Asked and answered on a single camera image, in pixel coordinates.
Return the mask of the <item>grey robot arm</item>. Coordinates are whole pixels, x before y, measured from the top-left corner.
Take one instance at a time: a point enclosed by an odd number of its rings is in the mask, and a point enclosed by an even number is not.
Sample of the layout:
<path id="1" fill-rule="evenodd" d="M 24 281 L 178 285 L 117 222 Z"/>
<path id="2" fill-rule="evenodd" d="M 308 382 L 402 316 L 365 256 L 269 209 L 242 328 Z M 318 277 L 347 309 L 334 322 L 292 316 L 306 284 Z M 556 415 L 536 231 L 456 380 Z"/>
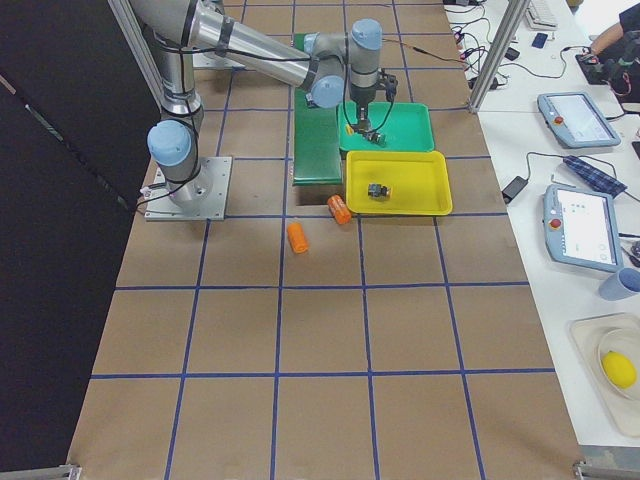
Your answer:
<path id="1" fill-rule="evenodd" d="M 297 50 L 204 1 L 134 1 L 131 7 L 150 31 L 144 39 L 159 73 L 165 119 L 185 120 L 199 128 L 202 102 L 194 85 L 192 57 L 210 53 L 297 87 L 320 108 L 351 98 L 352 129 L 367 139 L 377 137 L 369 106 L 384 87 L 378 21 L 358 20 L 348 33 L 308 34 L 304 48 Z"/>

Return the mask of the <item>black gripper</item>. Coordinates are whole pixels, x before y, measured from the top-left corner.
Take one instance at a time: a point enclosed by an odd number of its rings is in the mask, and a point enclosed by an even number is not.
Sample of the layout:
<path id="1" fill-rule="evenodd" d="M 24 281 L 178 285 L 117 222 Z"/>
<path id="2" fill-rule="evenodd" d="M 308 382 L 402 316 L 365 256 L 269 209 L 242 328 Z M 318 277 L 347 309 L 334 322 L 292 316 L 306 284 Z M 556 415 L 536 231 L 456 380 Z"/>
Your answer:
<path id="1" fill-rule="evenodd" d="M 350 99 L 355 103 L 354 130 L 358 133 L 366 133 L 371 128 L 368 105 L 376 98 L 376 85 L 362 87 L 355 83 L 350 83 L 349 95 Z"/>

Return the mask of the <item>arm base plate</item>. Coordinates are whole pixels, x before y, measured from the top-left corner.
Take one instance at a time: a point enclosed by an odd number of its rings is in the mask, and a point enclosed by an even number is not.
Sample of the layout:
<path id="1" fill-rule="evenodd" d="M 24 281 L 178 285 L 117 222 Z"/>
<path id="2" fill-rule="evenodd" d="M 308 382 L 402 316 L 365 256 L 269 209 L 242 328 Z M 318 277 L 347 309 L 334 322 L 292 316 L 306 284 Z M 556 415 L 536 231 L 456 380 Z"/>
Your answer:
<path id="1" fill-rule="evenodd" d="M 194 54 L 192 63 L 195 70 L 230 70 L 245 68 L 242 63 L 229 58 L 217 56 L 211 52 Z"/>
<path id="2" fill-rule="evenodd" d="M 167 183 L 160 167 L 151 185 L 142 189 L 147 221 L 222 221 L 225 218 L 233 159 L 200 157 L 199 174 L 178 189 Z"/>

